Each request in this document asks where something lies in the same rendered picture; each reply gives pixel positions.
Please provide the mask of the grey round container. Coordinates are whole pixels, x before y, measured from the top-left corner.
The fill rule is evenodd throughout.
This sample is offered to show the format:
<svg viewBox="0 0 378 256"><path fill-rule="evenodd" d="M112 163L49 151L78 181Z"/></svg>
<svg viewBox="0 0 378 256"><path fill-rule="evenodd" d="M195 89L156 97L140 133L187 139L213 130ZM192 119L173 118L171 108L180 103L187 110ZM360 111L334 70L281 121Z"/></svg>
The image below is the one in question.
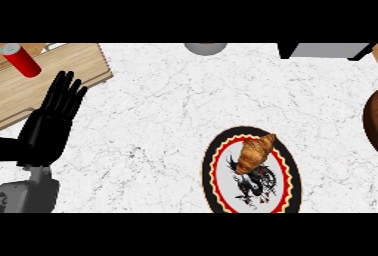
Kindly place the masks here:
<svg viewBox="0 0 378 256"><path fill-rule="evenodd" d="M226 48L226 43L186 43L186 49L196 55L211 56Z"/></svg>

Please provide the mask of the red can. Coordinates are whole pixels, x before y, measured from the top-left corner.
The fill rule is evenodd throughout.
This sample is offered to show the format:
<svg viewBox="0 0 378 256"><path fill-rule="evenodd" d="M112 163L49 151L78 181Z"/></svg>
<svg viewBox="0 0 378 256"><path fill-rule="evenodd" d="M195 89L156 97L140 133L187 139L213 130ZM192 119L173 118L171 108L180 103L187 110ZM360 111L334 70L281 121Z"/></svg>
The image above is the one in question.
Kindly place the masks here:
<svg viewBox="0 0 378 256"><path fill-rule="evenodd" d="M0 44L0 70L13 66L21 74L31 78L41 72L41 67L32 59L44 48L44 43Z"/></svg>

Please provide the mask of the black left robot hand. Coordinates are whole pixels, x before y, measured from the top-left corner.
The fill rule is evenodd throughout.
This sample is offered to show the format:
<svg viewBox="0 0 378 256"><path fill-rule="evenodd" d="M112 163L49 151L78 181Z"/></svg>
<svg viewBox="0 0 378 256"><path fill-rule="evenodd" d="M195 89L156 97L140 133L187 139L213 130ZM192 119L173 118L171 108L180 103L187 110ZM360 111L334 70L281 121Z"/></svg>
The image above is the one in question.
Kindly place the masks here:
<svg viewBox="0 0 378 256"><path fill-rule="evenodd" d="M32 111L18 138L0 137L0 162L19 167L49 167L59 159L87 87L74 80L74 72L61 71L37 110Z"/></svg>

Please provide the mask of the dark brown wooden bowl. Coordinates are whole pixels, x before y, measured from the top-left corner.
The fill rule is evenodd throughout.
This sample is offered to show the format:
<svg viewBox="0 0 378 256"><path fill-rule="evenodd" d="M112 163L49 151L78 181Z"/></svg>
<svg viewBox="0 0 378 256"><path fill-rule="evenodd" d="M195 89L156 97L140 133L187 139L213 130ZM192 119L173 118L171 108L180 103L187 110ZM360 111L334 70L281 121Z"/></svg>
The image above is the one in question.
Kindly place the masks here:
<svg viewBox="0 0 378 256"><path fill-rule="evenodd" d="M378 151L378 90L371 95L363 108L363 129L369 142Z"/></svg>

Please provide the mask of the wooden cutting board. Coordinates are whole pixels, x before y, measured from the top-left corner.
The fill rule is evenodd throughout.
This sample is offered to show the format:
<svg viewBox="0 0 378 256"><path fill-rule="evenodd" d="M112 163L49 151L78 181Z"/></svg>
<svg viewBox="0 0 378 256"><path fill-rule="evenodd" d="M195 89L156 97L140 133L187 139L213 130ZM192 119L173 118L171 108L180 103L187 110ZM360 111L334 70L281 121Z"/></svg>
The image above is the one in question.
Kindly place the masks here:
<svg viewBox="0 0 378 256"><path fill-rule="evenodd" d="M59 71L72 71L81 85L93 87L112 78L97 43L50 43L34 57L41 73L27 78L13 67L0 70L0 131L40 107Z"/></svg>

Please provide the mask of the brown croissant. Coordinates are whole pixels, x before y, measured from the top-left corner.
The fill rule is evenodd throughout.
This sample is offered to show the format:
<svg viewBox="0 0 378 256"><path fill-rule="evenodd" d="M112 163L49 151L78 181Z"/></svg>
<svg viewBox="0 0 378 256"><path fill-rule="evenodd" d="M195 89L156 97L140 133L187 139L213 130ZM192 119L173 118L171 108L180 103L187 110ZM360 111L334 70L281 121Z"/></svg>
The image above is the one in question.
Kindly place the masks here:
<svg viewBox="0 0 378 256"><path fill-rule="evenodd" d="M258 139L247 139L244 141L236 164L236 173L239 175L251 173L267 160L267 155L273 150L275 140L276 135L267 134Z"/></svg>

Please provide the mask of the black red patterned plate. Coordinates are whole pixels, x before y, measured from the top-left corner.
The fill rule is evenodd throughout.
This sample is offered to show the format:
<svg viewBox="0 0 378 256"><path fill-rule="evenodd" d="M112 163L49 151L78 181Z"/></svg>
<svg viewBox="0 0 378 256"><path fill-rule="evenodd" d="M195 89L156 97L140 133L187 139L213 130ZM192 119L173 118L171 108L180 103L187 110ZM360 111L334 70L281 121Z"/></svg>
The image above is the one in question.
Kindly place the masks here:
<svg viewBox="0 0 378 256"><path fill-rule="evenodd" d="M267 136L257 166L238 167L248 152L247 141L255 144ZM298 213L301 179L292 155L270 133L250 126L223 131L210 143L202 160L202 188L216 213Z"/></svg>

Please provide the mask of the grey black appliance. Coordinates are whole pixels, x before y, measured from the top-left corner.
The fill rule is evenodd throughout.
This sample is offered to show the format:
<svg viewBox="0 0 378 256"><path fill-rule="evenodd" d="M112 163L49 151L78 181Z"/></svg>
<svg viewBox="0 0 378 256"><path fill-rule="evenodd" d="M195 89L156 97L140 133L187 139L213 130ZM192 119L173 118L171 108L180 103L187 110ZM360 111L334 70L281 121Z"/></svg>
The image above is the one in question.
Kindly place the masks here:
<svg viewBox="0 0 378 256"><path fill-rule="evenodd" d="M371 52L374 43L279 43L282 59L291 57L345 58L359 61Z"/></svg>

